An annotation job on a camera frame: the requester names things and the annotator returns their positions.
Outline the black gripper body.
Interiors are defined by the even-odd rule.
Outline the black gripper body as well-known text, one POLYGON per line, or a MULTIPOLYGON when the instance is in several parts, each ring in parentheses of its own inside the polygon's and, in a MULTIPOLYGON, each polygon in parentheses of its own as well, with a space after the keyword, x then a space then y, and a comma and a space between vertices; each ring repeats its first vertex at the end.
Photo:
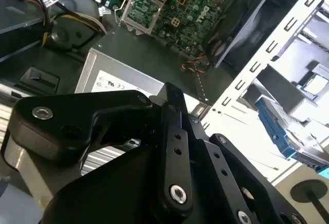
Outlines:
POLYGON ((184 148, 133 149, 62 188, 42 223, 208 223, 184 148))

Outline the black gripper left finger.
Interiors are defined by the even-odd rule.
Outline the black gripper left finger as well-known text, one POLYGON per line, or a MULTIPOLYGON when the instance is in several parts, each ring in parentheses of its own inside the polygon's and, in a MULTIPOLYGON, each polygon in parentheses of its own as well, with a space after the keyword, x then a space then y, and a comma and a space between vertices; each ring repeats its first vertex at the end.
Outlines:
POLYGON ((66 185, 133 149, 178 147, 189 154, 184 94, 167 83, 158 98, 161 104, 136 90, 22 98, 1 155, 45 212, 66 185))

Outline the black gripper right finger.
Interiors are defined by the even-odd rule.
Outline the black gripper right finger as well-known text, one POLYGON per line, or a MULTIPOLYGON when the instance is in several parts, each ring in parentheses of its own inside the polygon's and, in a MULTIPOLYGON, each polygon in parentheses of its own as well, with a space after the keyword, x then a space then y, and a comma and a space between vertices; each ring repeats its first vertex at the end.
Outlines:
POLYGON ((222 134, 190 122, 194 207, 199 223, 305 223, 305 218, 222 134))

